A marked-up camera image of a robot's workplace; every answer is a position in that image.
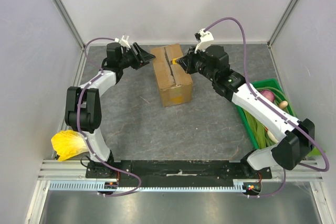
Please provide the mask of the yellow utility knife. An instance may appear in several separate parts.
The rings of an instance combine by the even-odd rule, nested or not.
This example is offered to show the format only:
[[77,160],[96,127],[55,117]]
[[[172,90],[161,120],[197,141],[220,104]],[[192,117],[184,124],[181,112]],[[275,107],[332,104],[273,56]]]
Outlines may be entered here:
[[183,58],[174,58],[170,61],[170,64],[172,65],[181,65],[183,63]]

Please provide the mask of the brown cardboard express box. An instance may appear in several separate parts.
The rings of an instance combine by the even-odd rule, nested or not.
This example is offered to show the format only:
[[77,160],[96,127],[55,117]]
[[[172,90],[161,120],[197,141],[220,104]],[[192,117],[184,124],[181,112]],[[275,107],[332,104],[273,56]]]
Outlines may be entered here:
[[152,48],[151,54],[155,56],[153,68],[159,95],[164,107],[191,102],[193,80],[191,75],[179,65],[171,61],[183,56],[179,44]]

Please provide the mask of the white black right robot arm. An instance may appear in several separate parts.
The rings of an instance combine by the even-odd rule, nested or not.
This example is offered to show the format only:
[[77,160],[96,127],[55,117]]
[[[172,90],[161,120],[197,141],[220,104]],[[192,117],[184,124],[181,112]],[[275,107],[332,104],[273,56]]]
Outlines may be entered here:
[[230,68],[229,56],[222,46],[212,45],[204,51],[191,47],[185,56],[171,63],[181,66],[188,74],[198,72],[206,77],[216,93],[247,111],[277,140],[275,145],[247,156],[247,162],[240,166],[245,178],[254,178],[259,170],[270,166],[293,170],[312,151],[309,138],[314,137],[314,123],[309,119],[299,120],[261,95],[244,76]]

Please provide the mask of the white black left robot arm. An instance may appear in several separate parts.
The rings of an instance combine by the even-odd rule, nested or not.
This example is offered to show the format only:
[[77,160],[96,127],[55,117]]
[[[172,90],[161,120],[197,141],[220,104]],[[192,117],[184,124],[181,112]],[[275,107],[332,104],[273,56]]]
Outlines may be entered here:
[[100,97],[120,81],[124,69],[131,67],[138,70],[154,59],[153,54],[143,50],[137,43],[128,45],[127,42],[117,40],[107,44],[106,57],[97,75],[85,84],[67,90],[65,122],[83,137],[91,159],[99,162],[97,173],[103,178],[114,175],[115,165],[108,161],[112,159],[112,154],[100,130]]

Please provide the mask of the green plastic vegetable tray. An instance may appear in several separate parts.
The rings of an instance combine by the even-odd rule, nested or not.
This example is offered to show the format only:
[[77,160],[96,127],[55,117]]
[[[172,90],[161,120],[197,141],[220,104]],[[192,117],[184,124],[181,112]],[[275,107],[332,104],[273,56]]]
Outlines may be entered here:
[[[237,106],[238,113],[241,116],[243,125],[247,130],[253,147],[259,149],[247,123],[243,110],[249,112],[255,119],[262,123],[266,127],[266,130],[269,130],[278,142],[285,137],[285,131],[291,131],[293,129],[293,127],[288,124],[288,121],[298,124],[299,120],[295,117],[295,113],[291,108],[291,105],[288,105],[288,108],[284,110],[278,107],[278,104],[281,101],[288,101],[288,99],[284,95],[277,80],[268,79],[257,81],[252,83],[251,86],[256,96],[250,92],[247,84],[243,84],[242,87],[238,88],[238,92],[234,94],[232,101]],[[260,91],[265,89],[274,93],[275,101],[273,103],[268,101],[267,103],[276,109],[280,115],[276,114],[273,110],[259,101],[260,98],[264,101],[266,100],[266,98],[262,97],[260,94]]]

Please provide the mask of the purple onion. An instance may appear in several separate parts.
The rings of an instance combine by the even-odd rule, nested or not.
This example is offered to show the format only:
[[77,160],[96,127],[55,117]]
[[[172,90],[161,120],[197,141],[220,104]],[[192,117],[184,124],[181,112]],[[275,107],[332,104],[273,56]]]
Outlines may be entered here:
[[275,95],[272,91],[270,90],[261,90],[260,94],[262,94],[267,100],[269,100],[270,102],[274,102],[275,100]]

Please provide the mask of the brown mushroom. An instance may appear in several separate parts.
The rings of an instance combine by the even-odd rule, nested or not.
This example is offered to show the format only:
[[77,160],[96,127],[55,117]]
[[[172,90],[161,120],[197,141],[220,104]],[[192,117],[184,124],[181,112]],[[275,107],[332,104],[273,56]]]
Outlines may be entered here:
[[279,104],[278,104],[278,107],[282,110],[284,110],[286,107],[288,106],[288,102],[287,101],[281,101]]

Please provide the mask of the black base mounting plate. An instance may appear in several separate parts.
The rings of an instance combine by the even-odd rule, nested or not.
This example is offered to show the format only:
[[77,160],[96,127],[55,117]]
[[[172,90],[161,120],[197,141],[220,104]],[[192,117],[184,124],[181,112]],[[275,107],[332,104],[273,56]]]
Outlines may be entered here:
[[215,176],[224,179],[271,179],[269,167],[254,170],[240,161],[202,161],[202,160],[121,160],[111,166],[124,170],[139,177],[154,175],[200,175]]

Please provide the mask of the yellow napa cabbage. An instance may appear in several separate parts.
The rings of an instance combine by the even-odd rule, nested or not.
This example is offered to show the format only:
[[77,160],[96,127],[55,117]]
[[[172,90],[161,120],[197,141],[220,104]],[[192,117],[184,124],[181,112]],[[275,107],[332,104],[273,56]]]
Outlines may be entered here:
[[60,162],[89,151],[83,136],[73,130],[58,132],[51,138],[51,144]]

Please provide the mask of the aluminium frame rail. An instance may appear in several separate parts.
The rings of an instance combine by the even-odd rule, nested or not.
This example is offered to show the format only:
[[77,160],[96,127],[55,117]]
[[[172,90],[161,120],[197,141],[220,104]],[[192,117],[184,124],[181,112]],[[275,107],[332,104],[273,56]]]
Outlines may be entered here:
[[[246,163],[240,161],[225,160],[121,160],[114,161],[118,169],[142,175],[162,176],[201,176],[210,175],[219,178],[232,179],[233,181],[254,181],[259,179],[256,171],[253,171]],[[85,180],[86,170],[80,160],[59,162],[56,160],[44,160],[42,162],[38,180]],[[262,181],[280,182],[283,178],[283,170],[280,166],[264,168],[260,171]],[[288,182],[321,182],[322,174],[313,169],[298,165],[293,170],[286,171]]]

